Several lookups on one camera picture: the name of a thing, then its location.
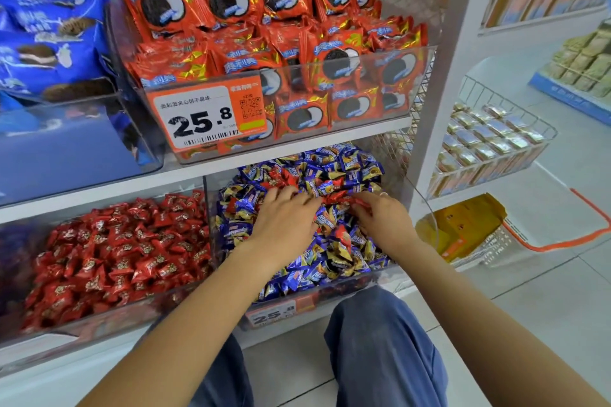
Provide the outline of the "person's right hand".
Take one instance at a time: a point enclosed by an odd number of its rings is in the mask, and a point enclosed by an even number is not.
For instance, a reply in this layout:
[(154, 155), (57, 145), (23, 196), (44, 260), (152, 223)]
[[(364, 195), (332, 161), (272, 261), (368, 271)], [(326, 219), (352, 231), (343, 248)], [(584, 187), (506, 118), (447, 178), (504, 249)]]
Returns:
[(406, 207), (388, 194), (383, 209), (384, 221), (380, 229), (368, 231), (359, 222), (361, 230), (393, 261), (401, 264), (421, 243)]

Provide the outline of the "red candy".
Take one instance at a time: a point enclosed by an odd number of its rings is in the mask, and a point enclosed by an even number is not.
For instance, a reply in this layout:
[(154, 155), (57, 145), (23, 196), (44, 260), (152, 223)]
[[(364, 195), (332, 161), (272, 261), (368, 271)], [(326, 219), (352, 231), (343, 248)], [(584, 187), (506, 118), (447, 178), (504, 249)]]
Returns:
[(354, 193), (349, 193), (347, 190), (341, 190), (338, 192), (333, 192), (329, 195), (325, 196), (325, 203), (327, 205), (335, 205), (335, 204), (347, 204), (347, 205), (361, 205), (366, 209), (370, 208), (370, 204), (365, 200), (361, 199), (359, 196), (356, 196)]

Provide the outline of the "person's right forearm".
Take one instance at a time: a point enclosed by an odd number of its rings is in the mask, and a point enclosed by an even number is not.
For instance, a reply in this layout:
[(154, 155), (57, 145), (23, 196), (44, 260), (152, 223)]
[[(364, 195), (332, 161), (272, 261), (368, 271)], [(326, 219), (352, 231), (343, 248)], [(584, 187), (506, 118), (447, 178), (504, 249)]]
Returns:
[(493, 407), (611, 407), (430, 245), (399, 236), (382, 249), (416, 285)]

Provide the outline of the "person's left forearm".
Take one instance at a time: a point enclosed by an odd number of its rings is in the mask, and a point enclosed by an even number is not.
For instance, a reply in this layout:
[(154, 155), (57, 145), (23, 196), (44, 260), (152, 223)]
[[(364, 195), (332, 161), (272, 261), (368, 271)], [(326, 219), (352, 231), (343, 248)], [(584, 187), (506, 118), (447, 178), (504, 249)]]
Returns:
[(296, 254), (250, 239), (142, 339), (77, 407), (187, 407), (254, 298)]

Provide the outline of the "pile of blue gold candies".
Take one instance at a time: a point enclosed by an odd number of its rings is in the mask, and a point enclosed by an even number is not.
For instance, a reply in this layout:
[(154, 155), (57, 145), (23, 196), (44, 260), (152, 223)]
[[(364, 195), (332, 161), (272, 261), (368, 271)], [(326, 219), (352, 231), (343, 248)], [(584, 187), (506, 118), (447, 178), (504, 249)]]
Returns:
[(388, 258), (359, 226), (347, 204), (327, 205), (325, 196), (347, 190), (381, 192), (385, 170), (374, 155), (341, 142), (238, 168), (218, 190), (216, 226), (226, 258), (252, 233), (264, 197), (272, 187), (294, 186), (321, 199), (310, 246), (267, 281), (255, 304), (330, 285), (388, 267)]

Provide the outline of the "clear bin of cookie packets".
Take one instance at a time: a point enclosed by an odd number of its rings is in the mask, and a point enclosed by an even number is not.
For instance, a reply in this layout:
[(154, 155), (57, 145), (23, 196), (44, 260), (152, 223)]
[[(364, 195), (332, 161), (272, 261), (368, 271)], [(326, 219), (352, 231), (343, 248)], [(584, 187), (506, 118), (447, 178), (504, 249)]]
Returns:
[[(111, 0), (106, 15), (123, 82), (151, 114), (180, 164), (408, 118), (436, 49), (426, 22), (386, 13), (382, 2), (323, 23), (302, 16), (267, 25), (237, 22), (217, 30), (191, 25), (148, 40), (124, 0)], [(250, 72), (261, 76), (266, 131), (174, 153), (145, 90)]]

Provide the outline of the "stack of yellow boxes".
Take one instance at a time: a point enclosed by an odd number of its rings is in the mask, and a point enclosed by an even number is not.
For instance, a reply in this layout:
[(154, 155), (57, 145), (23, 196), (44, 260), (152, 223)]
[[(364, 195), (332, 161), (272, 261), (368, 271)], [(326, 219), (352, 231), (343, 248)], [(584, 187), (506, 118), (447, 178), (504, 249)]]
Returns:
[(506, 217), (505, 207), (485, 193), (427, 214), (416, 222), (416, 233), (451, 264), (471, 255)]

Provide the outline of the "small orange white price tag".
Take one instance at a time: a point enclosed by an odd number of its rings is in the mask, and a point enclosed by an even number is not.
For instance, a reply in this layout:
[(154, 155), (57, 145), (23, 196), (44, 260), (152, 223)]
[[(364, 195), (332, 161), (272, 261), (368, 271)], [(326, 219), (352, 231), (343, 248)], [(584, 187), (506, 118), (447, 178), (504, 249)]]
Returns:
[(319, 298), (312, 295), (280, 300), (279, 303), (246, 312), (245, 318), (248, 326), (252, 329), (258, 329), (286, 318), (313, 311), (318, 303)]

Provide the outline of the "orange and white price tag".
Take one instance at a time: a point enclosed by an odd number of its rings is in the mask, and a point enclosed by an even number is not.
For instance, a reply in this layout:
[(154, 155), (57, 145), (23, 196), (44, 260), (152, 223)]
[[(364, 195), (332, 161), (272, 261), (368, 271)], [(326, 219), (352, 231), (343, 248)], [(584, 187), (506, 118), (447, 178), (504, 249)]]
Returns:
[(174, 153), (267, 129), (258, 72), (193, 85), (145, 90), (146, 100)]

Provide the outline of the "person's leg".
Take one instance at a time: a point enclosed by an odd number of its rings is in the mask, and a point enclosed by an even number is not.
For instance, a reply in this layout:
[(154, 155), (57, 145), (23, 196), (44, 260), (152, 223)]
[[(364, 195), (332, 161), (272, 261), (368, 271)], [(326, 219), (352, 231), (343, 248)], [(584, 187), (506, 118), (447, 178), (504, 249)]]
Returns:
[(254, 407), (242, 349), (230, 334), (188, 407)]
[(447, 407), (438, 349), (407, 303), (373, 286), (341, 301), (324, 334), (336, 407)]

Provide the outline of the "pile of orange cookie packets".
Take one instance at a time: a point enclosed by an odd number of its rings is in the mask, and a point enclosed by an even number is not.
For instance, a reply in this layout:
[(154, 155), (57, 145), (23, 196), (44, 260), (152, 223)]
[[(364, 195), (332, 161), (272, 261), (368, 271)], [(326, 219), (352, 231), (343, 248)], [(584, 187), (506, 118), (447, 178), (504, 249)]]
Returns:
[(428, 26), (393, 0), (122, 0), (121, 59), (181, 163), (408, 116)]

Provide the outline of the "pile of red candies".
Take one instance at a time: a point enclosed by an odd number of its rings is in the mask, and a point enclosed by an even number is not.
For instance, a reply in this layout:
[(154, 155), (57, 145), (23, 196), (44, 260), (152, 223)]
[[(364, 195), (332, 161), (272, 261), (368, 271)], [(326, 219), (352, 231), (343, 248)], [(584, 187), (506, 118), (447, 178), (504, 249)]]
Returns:
[(188, 286), (213, 268), (203, 188), (138, 197), (57, 225), (33, 260), (21, 332), (47, 328)]

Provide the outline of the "clear bin of red candies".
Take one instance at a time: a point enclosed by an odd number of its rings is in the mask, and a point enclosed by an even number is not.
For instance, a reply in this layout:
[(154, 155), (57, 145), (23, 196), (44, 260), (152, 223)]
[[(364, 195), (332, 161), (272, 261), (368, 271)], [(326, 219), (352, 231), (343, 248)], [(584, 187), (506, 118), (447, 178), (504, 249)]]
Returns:
[[(206, 177), (202, 177), (202, 181), (197, 178), (195, 183), (186, 183), (174, 190), (161, 189), (159, 193), (119, 199), (117, 203), (132, 202), (138, 197), (159, 200), (166, 194), (188, 194), (195, 188), (205, 190), (208, 225), (211, 230)], [(33, 260), (45, 249), (45, 241), (50, 232), (65, 221), (110, 205), (112, 204), (95, 203), (91, 210), (84, 210), (64, 219), (37, 221), (27, 218), (0, 224), (0, 376), (26, 369), (39, 361), (45, 362), (54, 355), (59, 356), (64, 352), (61, 347), (65, 345), (68, 349), (79, 349), (87, 343), (95, 343), (122, 331), (129, 331), (139, 324), (149, 323), (164, 311), (171, 310), (202, 282), (201, 280), (174, 288), (111, 311), (37, 333), (22, 333), (20, 329), (25, 317), (25, 298), (31, 291), (34, 279)], [(214, 268), (216, 260), (212, 252), (211, 232), (210, 242)]]

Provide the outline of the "rows of green packets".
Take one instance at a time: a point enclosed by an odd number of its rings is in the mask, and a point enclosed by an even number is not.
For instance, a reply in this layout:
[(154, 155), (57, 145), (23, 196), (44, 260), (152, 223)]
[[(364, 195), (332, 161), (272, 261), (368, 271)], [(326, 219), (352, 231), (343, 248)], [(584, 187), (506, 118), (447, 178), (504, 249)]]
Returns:
[(595, 99), (611, 102), (611, 30), (599, 28), (564, 41), (540, 73)]

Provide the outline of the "pile of blue cookie packets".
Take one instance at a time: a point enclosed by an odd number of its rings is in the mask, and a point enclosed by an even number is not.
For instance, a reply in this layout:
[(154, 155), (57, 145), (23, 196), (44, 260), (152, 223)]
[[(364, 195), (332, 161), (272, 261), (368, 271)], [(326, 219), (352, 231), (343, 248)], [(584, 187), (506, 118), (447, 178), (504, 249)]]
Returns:
[(109, 0), (0, 0), (0, 135), (36, 132), (39, 106), (115, 95)]

